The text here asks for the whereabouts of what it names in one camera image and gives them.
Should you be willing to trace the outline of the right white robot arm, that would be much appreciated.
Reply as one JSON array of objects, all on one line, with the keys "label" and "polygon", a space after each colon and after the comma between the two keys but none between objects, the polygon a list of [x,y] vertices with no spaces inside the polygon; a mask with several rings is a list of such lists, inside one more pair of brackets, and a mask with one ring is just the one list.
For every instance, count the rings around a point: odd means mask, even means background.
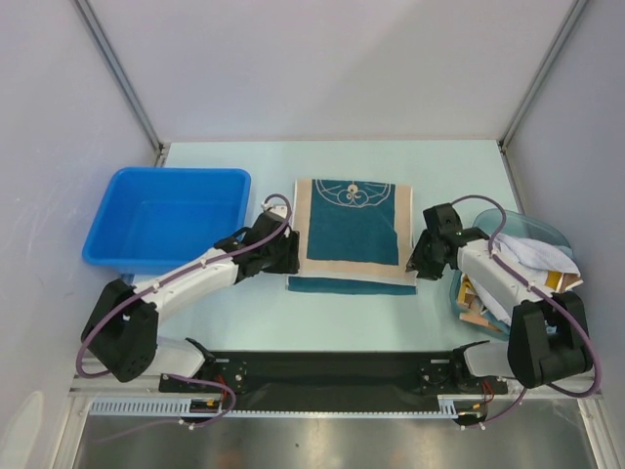
[{"label": "right white robot arm", "polygon": [[584,391],[596,393],[603,370],[588,333],[585,307],[573,291],[535,281],[530,271],[494,246],[496,236],[463,226],[453,204],[423,212],[426,228],[406,264],[419,278],[438,280],[450,268],[467,275],[510,315],[507,343],[482,342],[463,350],[464,359],[449,369],[452,386],[470,393],[485,376],[513,378],[523,387],[549,386],[591,371],[594,381]]}]

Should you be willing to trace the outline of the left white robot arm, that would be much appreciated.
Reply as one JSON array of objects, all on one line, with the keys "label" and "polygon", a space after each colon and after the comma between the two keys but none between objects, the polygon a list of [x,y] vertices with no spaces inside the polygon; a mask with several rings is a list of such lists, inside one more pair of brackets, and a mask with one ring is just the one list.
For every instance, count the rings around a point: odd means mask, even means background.
[{"label": "left white robot arm", "polygon": [[[103,289],[81,334],[76,371],[83,378],[113,375],[130,382],[144,374],[180,375],[194,391],[215,379],[211,355],[197,341],[162,337],[173,315],[218,290],[258,274],[292,275],[299,270],[299,235],[285,205],[265,209],[252,227],[218,241],[189,263],[160,277],[131,285],[122,279]],[[91,353],[100,373],[83,365]]]}]

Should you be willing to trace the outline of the teal beige Doraemon towel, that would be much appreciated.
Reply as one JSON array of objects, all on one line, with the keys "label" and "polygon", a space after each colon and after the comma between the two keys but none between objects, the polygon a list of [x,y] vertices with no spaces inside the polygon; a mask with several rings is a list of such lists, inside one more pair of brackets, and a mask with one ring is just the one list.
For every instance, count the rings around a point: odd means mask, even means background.
[{"label": "teal beige Doraemon towel", "polygon": [[359,180],[300,179],[293,228],[300,235],[300,293],[412,296],[413,189]]}]

